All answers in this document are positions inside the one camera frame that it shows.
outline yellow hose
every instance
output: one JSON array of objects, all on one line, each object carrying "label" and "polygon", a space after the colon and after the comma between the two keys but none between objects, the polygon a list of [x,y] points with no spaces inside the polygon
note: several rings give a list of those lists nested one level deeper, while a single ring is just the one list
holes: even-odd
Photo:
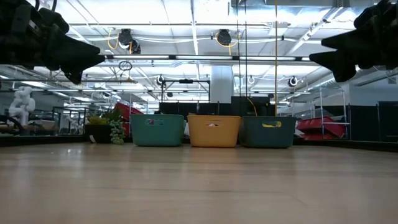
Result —
[{"label": "yellow hose", "polygon": [[[108,37],[111,37],[111,32],[112,32],[112,30],[110,29],[110,30],[109,30],[109,35],[108,35]],[[115,45],[114,47],[112,47],[111,42],[110,42],[110,40],[109,40],[109,38],[108,38],[108,46],[109,46],[109,48],[111,48],[112,50],[116,50],[117,47],[118,47],[118,44],[119,44],[119,34],[118,34],[118,38],[116,39],[116,45]]]}]

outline plastic basket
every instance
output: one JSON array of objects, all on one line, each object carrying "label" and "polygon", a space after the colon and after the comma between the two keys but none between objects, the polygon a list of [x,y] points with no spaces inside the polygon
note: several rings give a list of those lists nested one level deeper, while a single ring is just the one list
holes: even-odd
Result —
[{"label": "plastic basket", "polygon": [[137,146],[179,146],[184,134],[184,117],[166,114],[132,114],[132,141]]},{"label": "plastic basket", "polygon": [[188,116],[191,145],[195,147],[235,147],[239,116]]},{"label": "plastic basket", "polygon": [[244,117],[239,142],[245,147],[288,148],[293,144],[296,120],[291,117]]}]

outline fluorescent light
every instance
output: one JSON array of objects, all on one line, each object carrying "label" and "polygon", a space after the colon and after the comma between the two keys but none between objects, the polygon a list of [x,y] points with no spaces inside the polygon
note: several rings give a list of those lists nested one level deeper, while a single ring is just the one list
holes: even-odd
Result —
[{"label": "fluorescent light", "polygon": [[41,83],[41,82],[24,81],[24,82],[21,82],[21,83],[27,84],[27,85],[31,85],[31,86],[36,86],[36,87],[39,87],[39,88],[46,88],[46,87],[49,87],[48,85],[43,84],[43,83]]},{"label": "fluorescent light", "polygon": [[289,102],[286,102],[286,101],[279,101],[278,103],[280,103],[280,104],[290,104]]},{"label": "fluorescent light", "polygon": [[168,55],[113,55],[113,59],[169,59]]},{"label": "fluorescent light", "polygon": [[232,56],[183,55],[183,56],[176,56],[176,59],[182,59],[182,60],[232,60]]},{"label": "fluorescent light", "polygon": [[112,90],[82,90],[82,91],[88,91],[88,92],[94,92],[94,91],[97,91],[97,92],[111,92]]},{"label": "fluorescent light", "polygon": [[76,100],[80,100],[80,101],[84,101],[84,102],[89,102],[89,101],[93,101],[91,98],[87,98],[87,97],[79,97],[79,96],[75,96],[74,99]]},{"label": "fluorescent light", "polygon": [[66,92],[66,91],[79,91],[79,90],[49,90],[49,91]]},{"label": "fluorescent light", "polygon": [[63,94],[63,93],[59,93],[59,92],[53,92],[53,93],[55,93],[56,95],[58,95],[58,96],[63,96],[63,97],[69,97],[68,95],[66,95],[66,94]]},{"label": "fluorescent light", "polygon": [[114,53],[113,53],[113,51],[112,51],[112,50],[108,50],[108,49],[106,49],[105,51],[106,51],[106,52],[109,52],[109,53],[111,53],[111,54],[113,54],[113,55],[114,55]]},{"label": "fluorescent light", "polygon": [[[246,57],[246,56],[240,56],[241,60],[276,60],[275,57]],[[290,60],[293,61],[295,60],[295,57],[278,57],[278,60]]]}]

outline white humanoid robot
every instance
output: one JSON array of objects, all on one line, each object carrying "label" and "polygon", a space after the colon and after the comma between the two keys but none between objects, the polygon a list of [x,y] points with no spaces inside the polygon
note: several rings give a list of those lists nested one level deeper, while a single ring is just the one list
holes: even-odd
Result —
[{"label": "white humanoid robot", "polygon": [[9,108],[9,116],[18,116],[18,121],[22,126],[26,126],[28,124],[29,112],[35,110],[36,103],[35,100],[30,97],[30,93],[32,93],[31,87],[19,87],[14,94],[14,101],[11,103]]}]

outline dark teal basket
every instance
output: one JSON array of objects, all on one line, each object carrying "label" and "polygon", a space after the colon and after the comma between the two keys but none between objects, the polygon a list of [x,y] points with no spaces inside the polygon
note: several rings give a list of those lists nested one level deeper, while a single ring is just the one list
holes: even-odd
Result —
[{"label": "dark teal basket", "polygon": [[130,115],[132,141],[137,146],[180,146],[184,117],[168,114]]},{"label": "dark teal basket", "polygon": [[296,118],[243,117],[239,142],[244,147],[288,148],[293,144]]}]

